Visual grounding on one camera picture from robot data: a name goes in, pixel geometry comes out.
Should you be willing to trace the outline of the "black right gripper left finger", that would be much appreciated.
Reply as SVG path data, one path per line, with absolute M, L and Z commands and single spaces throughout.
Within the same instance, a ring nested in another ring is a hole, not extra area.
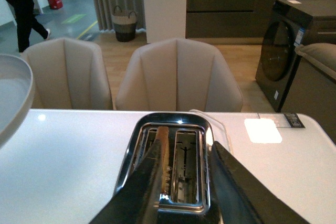
M 163 175 L 163 127 L 122 189 L 91 220 L 91 223 L 156 223 Z

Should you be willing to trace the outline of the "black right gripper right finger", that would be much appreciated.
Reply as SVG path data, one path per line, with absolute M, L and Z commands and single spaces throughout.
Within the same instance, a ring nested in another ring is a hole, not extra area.
M 218 141 L 212 145 L 210 166 L 224 223 L 308 223 Z

